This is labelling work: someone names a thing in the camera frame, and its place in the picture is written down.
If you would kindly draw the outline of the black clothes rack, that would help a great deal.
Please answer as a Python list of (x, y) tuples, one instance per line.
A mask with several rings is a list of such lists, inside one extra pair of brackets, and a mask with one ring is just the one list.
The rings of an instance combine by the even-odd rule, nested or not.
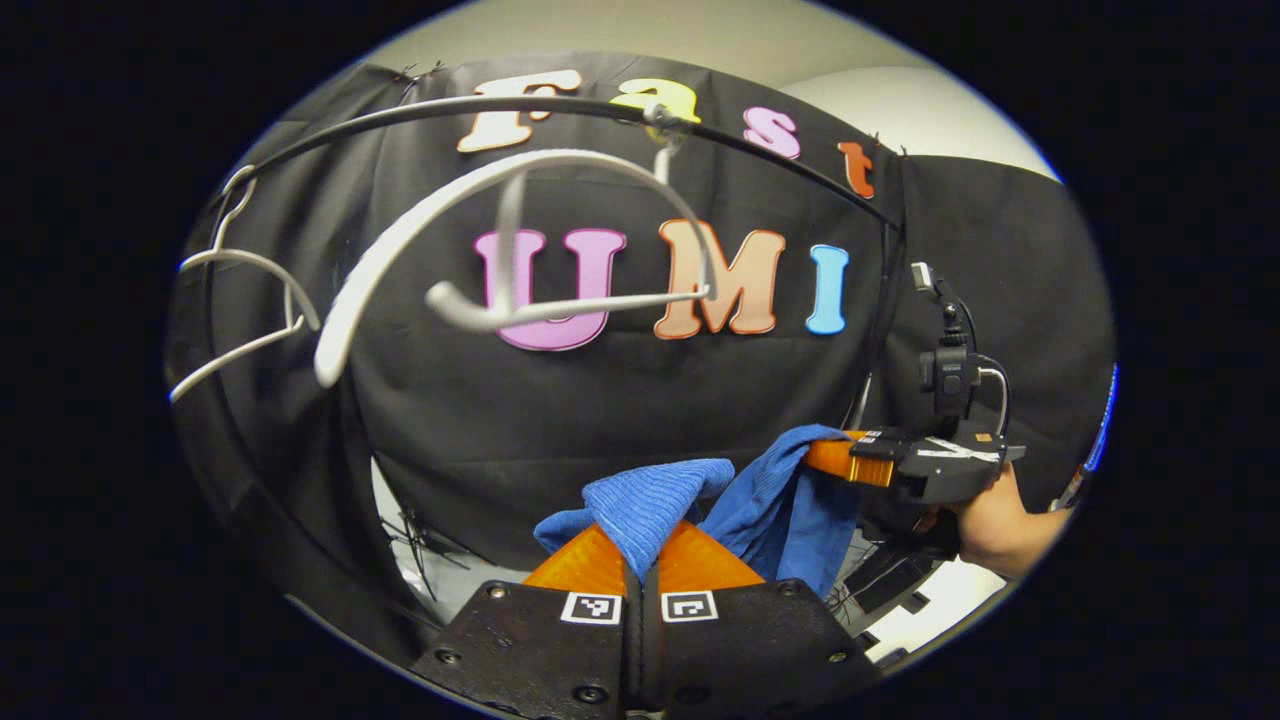
[[(566, 95), (429, 99), (262, 145), (210, 199), (186, 255), (210, 246), (224, 184), (257, 167), (225, 245), (284, 266), (325, 322), (376, 237), (434, 191), (520, 154), (577, 149), (650, 170), (660, 136), (643, 108)], [(474, 333), (425, 302), (438, 282), (486, 306), (497, 270), (499, 184), (439, 215), (392, 264), (330, 388), (314, 374), (319, 332), (248, 354), (175, 404), (192, 370), (285, 324), (282, 283), (255, 266), (179, 273), (164, 342), (165, 409), (177, 427), (280, 438), (326, 436), (337, 420), (371, 445), (447, 462), (559, 454), (611, 442), (641, 454), (753, 448), (809, 423), (858, 416), (896, 311), (901, 193), (867, 199), (837, 170), (692, 120), (669, 186), (710, 238), (719, 297)], [(517, 306), (690, 291), (700, 278), (690, 224), (635, 179), (591, 167), (530, 170), (516, 233)]]

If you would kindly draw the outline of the blue corduroy shirt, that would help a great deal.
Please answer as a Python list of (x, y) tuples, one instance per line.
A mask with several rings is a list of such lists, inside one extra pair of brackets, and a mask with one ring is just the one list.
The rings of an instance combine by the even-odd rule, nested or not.
[(833, 587), (859, 523), (859, 496), (803, 464), (820, 424), (782, 433), (742, 470), (724, 457), (635, 468), (594, 480), (582, 507), (540, 520), (532, 536), (549, 553), (598, 525), (641, 575), (682, 520), (691, 521), (765, 582), (797, 579), (819, 596)]

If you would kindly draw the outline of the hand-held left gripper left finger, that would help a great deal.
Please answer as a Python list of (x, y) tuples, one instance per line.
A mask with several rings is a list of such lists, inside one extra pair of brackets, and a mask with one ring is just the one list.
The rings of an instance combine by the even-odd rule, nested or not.
[(591, 524), (525, 580), (480, 584), (410, 670), (507, 720), (625, 720), (628, 579)]

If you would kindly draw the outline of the black backdrop cloth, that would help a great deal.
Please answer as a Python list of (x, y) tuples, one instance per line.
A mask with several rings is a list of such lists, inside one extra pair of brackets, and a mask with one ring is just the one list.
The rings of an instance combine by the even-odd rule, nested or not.
[(910, 287), (929, 263), (975, 315), (982, 354), (1011, 377), (1009, 438), (1025, 445), (1021, 497), (1053, 506), (1084, 464), (1116, 357), (1094, 233), (1056, 178), (1012, 160), (886, 138), (824, 108), (666, 58), (568, 51), (413, 77), (343, 70), (276, 119), (234, 163), (261, 167), (361, 117), (452, 97), (659, 100), (749, 150), (689, 137), (673, 188), (701, 218), (713, 302), (593, 314), (472, 334), (425, 304), (440, 281), (492, 295), (499, 191), (442, 213), (396, 258), (355, 328), (340, 379), (314, 374), (319, 332), (216, 372), (174, 406), (218, 520), (262, 571), (343, 632), (399, 661), (428, 629), (340, 574), (415, 610), (378, 518), (381, 478), (456, 568), (424, 555), (436, 593), (466, 577), (530, 571), (534, 529), (580, 489), (630, 468), (724, 457), (742, 468), (794, 427), (838, 427), (870, 387), (865, 424), (929, 430), (916, 355), (937, 311)]

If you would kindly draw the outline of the white clothes hanger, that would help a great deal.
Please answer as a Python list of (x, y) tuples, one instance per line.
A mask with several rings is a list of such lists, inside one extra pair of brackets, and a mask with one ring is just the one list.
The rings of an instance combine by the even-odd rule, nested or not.
[[(486, 306), (466, 299), (451, 282), (435, 283), (425, 295), (426, 305), (449, 324), (474, 333), (503, 331), (535, 322), (553, 322), (598, 313), (618, 313), (694, 300), (718, 300), (721, 292), (712, 263), (710, 238), (691, 206), (669, 186), (669, 164), (682, 138), (692, 132), (692, 120), (654, 101), (643, 108), (641, 122), (662, 141), (650, 170), (604, 152), (549, 149), (494, 161), (434, 191), (402, 214), (364, 252), (346, 277), (323, 323), (314, 355), (314, 374), (323, 388), (333, 387), (343, 374), (361, 318), (381, 278), (397, 258), (439, 215), (462, 200), (493, 186), (502, 187), (498, 208), (499, 234), (495, 268), (503, 283)], [(591, 167), (613, 170), (653, 190), (690, 224), (700, 252), (700, 278), (690, 291), (632, 293), (620, 297), (573, 299), (517, 306), (515, 293), (516, 233), (524, 213), (524, 187), (530, 170), (554, 167)]]
[(178, 272), (183, 273), (197, 266), (210, 266), (215, 263), (239, 263), (261, 269), (282, 283), (285, 324), (279, 331), (251, 340), (219, 356), (215, 356), (202, 366), (192, 370), (192, 373), (179, 380), (170, 389), (168, 396), (169, 404), (178, 402), (197, 384), (220, 372), (233, 361), (259, 351), (260, 348), (266, 348), (270, 345), (298, 334), (302, 329), (319, 332), (323, 327), (321, 315), (315, 307), (314, 301), (310, 299), (302, 284), (284, 266), (260, 254), (230, 249), (225, 245), (227, 232), (229, 231), (232, 222), (246, 209), (253, 196), (257, 181), (253, 179), (251, 174), (256, 169), (257, 167), (253, 164), (244, 165), (238, 169), (224, 184), (223, 190), (225, 192), (225, 200), (228, 200), (232, 192), (241, 186), (244, 188), (243, 196), (232, 209), (219, 213), (219, 219), (214, 228), (214, 237), (210, 241), (209, 249), (184, 259), (179, 265)]

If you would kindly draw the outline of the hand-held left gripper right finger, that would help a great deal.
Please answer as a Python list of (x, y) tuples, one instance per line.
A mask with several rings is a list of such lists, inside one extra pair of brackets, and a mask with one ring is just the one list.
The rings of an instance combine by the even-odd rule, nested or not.
[(805, 582), (768, 582), (681, 520), (640, 588), (640, 710), (660, 720), (799, 720), (881, 680)]

